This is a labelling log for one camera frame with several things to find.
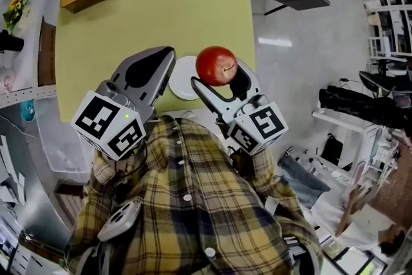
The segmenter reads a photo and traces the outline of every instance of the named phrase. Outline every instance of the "black chair leg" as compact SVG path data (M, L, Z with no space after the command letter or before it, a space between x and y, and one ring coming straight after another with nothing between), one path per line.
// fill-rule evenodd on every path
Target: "black chair leg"
M286 7L287 7L287 5L282 5L282 6L276 7L274 10L270 10L269 12L265 13L265 16L270 15L270 14L272 14L272 13L274 13L274 12L277 12L278 10L282 10L282 9L284 9L284 8L286 8Z

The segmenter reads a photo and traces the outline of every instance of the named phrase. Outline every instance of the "potted plant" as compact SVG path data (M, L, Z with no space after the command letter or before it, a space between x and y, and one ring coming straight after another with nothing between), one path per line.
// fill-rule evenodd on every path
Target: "potted plant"
M16 24L24 14L30 0L12 0L7 11L3 13L6 30L0 33L0 52L5 50L19 52L23 49L24 40L13 35Z

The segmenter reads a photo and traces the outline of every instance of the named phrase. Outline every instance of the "red apple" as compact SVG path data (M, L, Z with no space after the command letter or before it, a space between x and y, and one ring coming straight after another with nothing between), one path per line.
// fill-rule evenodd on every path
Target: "red apple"
M220 46L205 48L196 60L199 78L211 86L230 83L237 70L238 62L233 53Z

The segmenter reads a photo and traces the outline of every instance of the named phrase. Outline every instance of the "plastic container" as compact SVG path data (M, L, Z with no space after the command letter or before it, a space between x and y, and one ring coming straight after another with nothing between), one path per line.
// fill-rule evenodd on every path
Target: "plastic container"
M95 149L70 126L60 120L57 97L34 100L34 110L43 150L51 170L89 173Z

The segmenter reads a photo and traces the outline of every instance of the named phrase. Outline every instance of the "desk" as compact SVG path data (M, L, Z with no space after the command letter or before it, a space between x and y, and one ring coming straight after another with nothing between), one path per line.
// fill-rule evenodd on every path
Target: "desk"
M255 69L250 0L106 0L77 14L61 8L55 48L61 119L71 121L86 92L126 57L172 46L179 58L212 45ZM220 92L230 95L228 87ZM158 112L202 107L200 99L181 100L169 87L156 103Z

